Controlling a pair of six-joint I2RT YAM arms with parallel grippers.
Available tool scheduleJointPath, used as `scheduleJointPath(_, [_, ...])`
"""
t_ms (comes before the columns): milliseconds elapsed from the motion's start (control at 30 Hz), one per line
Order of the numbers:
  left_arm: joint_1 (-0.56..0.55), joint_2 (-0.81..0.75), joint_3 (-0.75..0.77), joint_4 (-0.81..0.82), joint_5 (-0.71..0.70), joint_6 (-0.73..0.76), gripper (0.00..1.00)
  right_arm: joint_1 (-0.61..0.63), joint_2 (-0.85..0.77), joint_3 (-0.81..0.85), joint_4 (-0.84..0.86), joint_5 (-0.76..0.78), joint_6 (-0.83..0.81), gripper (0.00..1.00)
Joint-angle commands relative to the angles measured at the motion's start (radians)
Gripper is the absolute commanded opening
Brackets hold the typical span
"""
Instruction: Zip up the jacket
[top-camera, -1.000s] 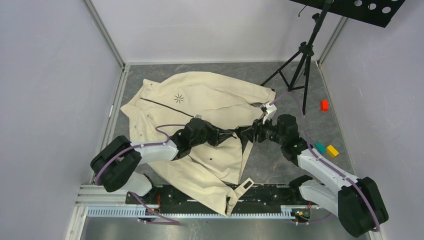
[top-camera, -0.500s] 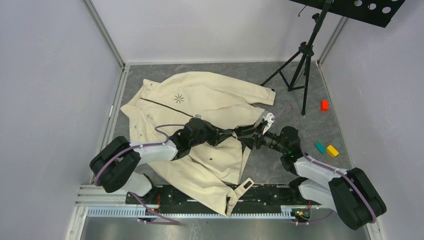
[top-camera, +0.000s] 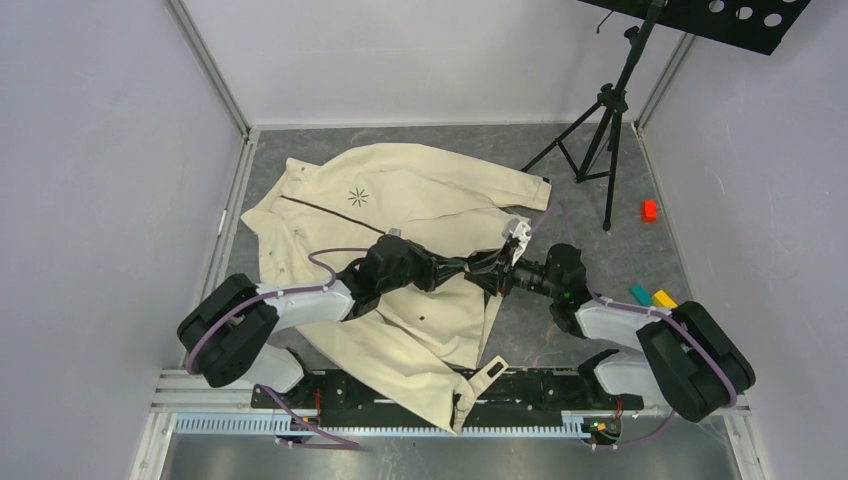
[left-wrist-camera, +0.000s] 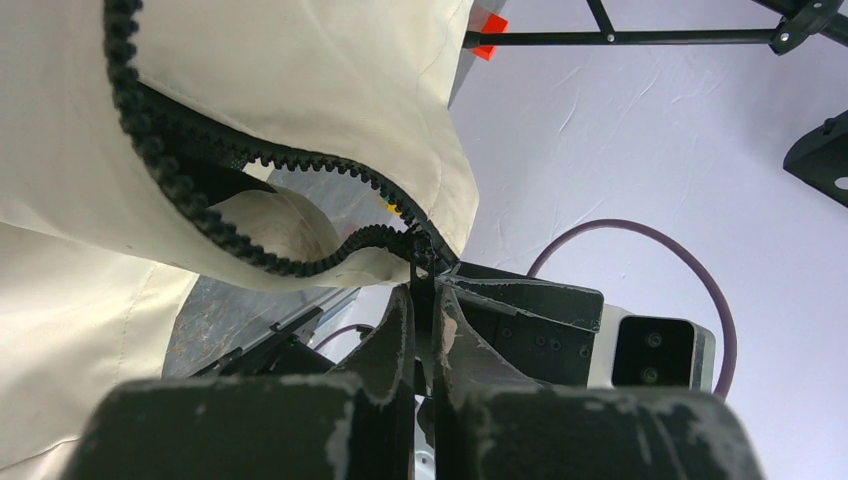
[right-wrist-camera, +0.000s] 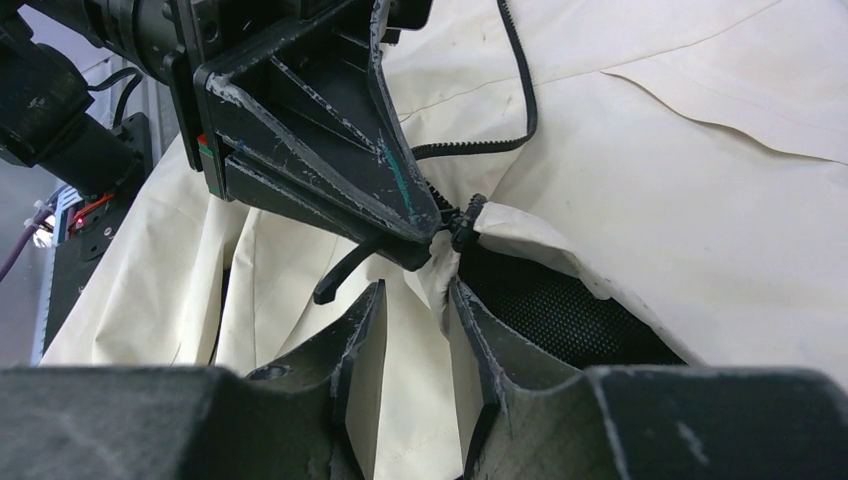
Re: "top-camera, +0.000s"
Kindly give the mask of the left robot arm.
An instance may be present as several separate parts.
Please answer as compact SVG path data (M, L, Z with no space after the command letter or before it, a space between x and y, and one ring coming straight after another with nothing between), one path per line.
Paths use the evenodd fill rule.
M431 292L468 264L465 257L442 256L393 234L351 251L357 257L341 271L321 261L323 251L309 254L329 274L317 282L257 284L241 273L225 278L177 328L187 372L201 375L212 388L247 375L282 372L291 357L267 350L274 332L357 319L374 310L385 294L409 285Z

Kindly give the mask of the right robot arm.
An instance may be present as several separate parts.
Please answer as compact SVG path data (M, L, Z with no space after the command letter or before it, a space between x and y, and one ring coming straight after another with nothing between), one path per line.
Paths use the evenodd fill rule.
M490 294L521 289L545 296L560 330L618 345L579 378L577 392L585 405L602 408L617 395L635 395L697 423L734 406L755 385L754 368L702 304L618 302L589 286L580 249L558 243L543 262L518 257L517 250L508 242L499 250L475 252L464 276Z

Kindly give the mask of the cream zip-up jacket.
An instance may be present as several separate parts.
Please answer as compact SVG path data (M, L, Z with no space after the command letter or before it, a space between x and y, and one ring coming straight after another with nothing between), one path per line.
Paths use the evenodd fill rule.
M550 194L539 176L425 145L380 143L321 166L289 159L242 221L258 238L261 282L285 286L325 279L394 228L446 257L498 249L513 208L544 210ZM431 293L396 290L360 318L300 333L357 380L455 433L488 386L460 369L480 360L500 305L455 276Z

